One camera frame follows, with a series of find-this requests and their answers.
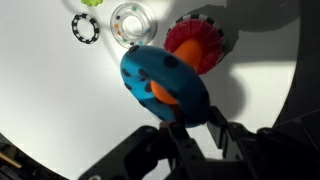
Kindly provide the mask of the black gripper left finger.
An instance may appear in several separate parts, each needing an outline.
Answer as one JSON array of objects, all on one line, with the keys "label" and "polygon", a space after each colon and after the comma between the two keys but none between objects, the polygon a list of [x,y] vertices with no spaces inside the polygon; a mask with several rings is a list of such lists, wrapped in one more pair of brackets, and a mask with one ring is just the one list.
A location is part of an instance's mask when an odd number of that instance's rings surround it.
[{"label": "black gripper left finger", "polygon": [[207,166],[200,149],[186,131],[185,118],[178,106],[172,106],[174,119],[160,123],[163,157],[170,172],[165,180],[207,180]]}]

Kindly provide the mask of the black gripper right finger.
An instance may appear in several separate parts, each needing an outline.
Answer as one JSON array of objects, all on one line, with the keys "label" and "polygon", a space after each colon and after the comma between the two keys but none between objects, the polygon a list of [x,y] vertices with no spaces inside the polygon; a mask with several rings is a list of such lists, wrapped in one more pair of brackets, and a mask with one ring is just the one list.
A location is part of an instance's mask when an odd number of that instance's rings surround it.
[{"label": "black gripper right finger", "polygon": [[240,123],[228,122],[216,106],[210,108],[207,128],[222,151],[221,160],[209,163],[214,174],[223,180],[258,180],[253,134]]}]

